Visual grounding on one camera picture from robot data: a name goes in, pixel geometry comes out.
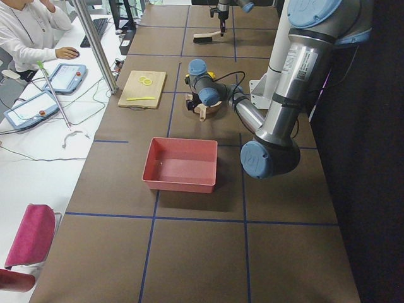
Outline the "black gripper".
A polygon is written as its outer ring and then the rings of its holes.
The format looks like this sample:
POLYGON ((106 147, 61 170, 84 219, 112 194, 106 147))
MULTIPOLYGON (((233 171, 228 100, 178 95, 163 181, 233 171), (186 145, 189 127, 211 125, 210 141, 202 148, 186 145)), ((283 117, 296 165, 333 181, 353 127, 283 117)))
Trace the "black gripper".
POLYGON ((220 20, 220 35, 224 36, 226 31, 225 21, 229 18, 229 11, 219 11, 218 19, 220 20))
POLYGON ((186 95, 186 108, 189 111, 194 111, 195 108, 201 104, 198 94, 192 93, 186 95))

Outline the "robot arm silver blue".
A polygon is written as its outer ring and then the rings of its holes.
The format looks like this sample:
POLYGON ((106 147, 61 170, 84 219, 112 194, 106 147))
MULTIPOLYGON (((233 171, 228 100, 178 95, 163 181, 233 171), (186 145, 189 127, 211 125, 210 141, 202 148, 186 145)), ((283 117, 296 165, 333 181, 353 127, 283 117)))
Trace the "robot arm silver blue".
POLYGON ((251 1, 251 0, 219 0, 216 6, 210 8, 210 16, 217 14, 220 22, 220 36, 223 37, 226 31, 226 21, 229 18, 230 6, 238 6, 243 12, 249 13, 255 6, 272 6, 276 1, 251 1))
POLYGON ((334 49, 368 40, 372 1, 285 1, 267 72, 257 82, 268 105, 261 114, 240 85, 208 74, 204 60, 189 63, 186 83, 205 106, 228 102, 254 138, 241 149, 241 164, 263 179, 294 170, 300 150, 291 137, 307 99, 321 88, 334 49))

